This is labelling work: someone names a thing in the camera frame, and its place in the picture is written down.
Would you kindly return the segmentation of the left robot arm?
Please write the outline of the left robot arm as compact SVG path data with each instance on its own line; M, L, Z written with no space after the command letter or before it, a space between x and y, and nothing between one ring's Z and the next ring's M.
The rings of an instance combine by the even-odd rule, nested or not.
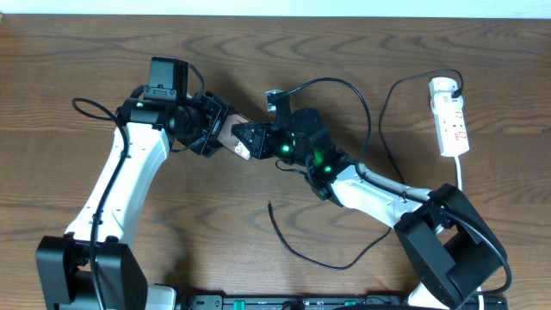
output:
M200 88L188 93L196 68L174 58L154 57L147 84L138 86L111 112L98 102L101 120L116 125L108 159L77 218L61 237L46 236L35 260L49 309L181 309L171 286L150 284L134 254L141 210L158 169L174 143L206 158L232 105Z

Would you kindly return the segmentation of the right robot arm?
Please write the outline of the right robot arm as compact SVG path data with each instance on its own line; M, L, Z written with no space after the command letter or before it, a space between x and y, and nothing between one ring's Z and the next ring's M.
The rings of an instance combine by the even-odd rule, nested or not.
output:
M409 305L455 309L483 296L480 286L499 268L511 274L505 249L460 189L416 189L374 173L335 147L318 110L236 124L231 132L254 158L299 165L320 199L395 231L420 281Z

